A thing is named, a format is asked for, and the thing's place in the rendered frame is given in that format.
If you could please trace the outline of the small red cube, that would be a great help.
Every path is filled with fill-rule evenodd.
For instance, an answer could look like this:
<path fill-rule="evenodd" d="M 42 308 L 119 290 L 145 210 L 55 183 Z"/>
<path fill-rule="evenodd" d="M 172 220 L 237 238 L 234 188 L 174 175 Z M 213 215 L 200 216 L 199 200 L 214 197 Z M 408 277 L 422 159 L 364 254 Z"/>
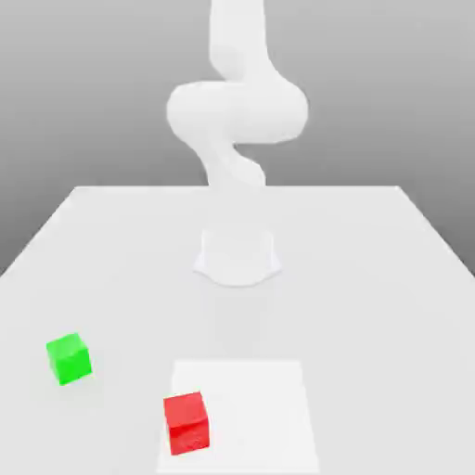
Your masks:
<path fill-rule="evenodd" d="M 201 392 L 163 399 L 172 456 L 210 446 L 210 422 Z"/>

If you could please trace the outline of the small green cube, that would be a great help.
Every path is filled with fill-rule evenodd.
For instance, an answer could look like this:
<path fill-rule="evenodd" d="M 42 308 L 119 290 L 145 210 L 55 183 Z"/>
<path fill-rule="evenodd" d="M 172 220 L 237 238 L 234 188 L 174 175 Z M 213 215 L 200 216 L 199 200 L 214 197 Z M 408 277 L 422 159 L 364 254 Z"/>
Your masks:
<path fill-rule="evenodd" d="M 92 373 L 89 351 L 78 333 L 71 333 L 46 344 L 50 368 L 60 386 Z"/>

